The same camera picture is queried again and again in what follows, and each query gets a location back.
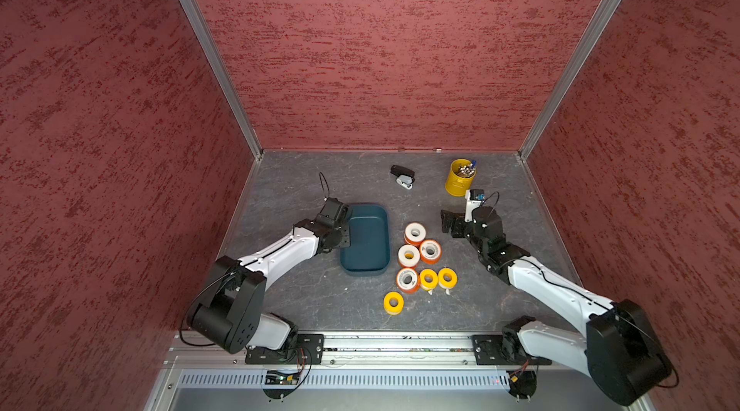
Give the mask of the orange sealing tape roll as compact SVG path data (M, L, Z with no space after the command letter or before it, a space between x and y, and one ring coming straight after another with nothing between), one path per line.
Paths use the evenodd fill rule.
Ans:
M427 237L426 228L419 222L409 223L404 231L406 244L418 247Z
M419 276L413 268L401 268L396 275L396 284L402 293L415 293L419 289Z
M437 264L441 259L441 245L433 239L426 239L419 245L420 260L426 264Z
M421 254L416 246L405 244L398 249L397 259L402 268L415 268L421 261Z

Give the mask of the teal storage box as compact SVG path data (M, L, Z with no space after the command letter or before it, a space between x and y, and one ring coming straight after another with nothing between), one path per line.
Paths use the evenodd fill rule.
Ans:
M341 268L356 277L383 274L391 260L387 211L376 204L354 204L350 212L350 246L340 249Z

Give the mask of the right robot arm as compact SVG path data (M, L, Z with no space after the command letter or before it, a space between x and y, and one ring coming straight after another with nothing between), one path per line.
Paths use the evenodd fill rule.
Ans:
M536 376L528 368L546 362L588 376L622 406L678 376L640 305L587 291L510 243L494 208L478 207L470 214L443 210L441 231L468 241L487 272L535 297L570 324L564 330L522 316L505 325L491 347L481 347L481 353L497 351L501 360L519 366L510 373L515 398L533 394Z

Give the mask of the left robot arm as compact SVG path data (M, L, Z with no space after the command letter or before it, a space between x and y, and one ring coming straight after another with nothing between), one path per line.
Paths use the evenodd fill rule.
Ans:
M275 243L238 259L219 258L185 316L186 325L228 353L253 347L291 354L297 327L263 312L266 291L298 264L351 243L352 208L335 198L325 200L313 219L293 225Z

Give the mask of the yellow tape roll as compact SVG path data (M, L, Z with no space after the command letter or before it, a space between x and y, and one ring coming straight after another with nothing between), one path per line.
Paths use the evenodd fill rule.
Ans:
M437 273L437 280L439 280L439 287L450 291L458 284L458 275L451 268L442 268Z
M404 306L404 297L400 293L397 293L397 291L391 291L383 298L383 308L389 316L400 315L404 310Z
M439 285L439 276L437 276L437 272L425 268L418 275L418 283L422 290L431 293Z

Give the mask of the yellow pen cup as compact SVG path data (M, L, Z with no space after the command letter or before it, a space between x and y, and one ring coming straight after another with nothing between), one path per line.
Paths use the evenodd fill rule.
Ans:
M445 190L453 197L464 197L466 192L471 189L473 179L477 173L476 160L466 160L459 158L451 163Z

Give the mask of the black white stapler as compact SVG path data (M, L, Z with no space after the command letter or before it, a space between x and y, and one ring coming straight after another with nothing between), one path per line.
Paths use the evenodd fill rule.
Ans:
M404 166L394 164L390 168L390 174L395 178L396 183L401 187L404 187L404 189L411 190L414 187L414 170L410 170Z

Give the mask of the aluminium front rail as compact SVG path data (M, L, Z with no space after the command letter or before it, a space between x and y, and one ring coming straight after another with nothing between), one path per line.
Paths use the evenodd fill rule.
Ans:
M328 331L303 332L325 336L322 363L315 366L399 367L401 369L490 367L517 369L511 366L478 366L473 353L473 335L496 335L469 332L401 332L401 331ZM555 367L586 372L586 341L574 332L536 323L522 329L520 344L526 353L552 361ZM243 365L247 349L227 353L219 347L198 347L202 337L193 335L187 343L175 338L169 348L169 359L192 357L209 365Z

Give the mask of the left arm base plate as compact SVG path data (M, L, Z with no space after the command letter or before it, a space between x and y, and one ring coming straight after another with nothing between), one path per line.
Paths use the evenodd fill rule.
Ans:
M246 352L247 365L302 366L320 365L324 354L323 334L298 333L290 337L285 346L278 350L266 347L249 347Z

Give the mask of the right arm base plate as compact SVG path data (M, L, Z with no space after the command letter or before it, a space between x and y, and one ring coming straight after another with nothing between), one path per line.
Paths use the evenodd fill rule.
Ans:
M526 362L530 366L552 365L551 360L526 353L512 334L473 335L472 347L478 366L521 367Z

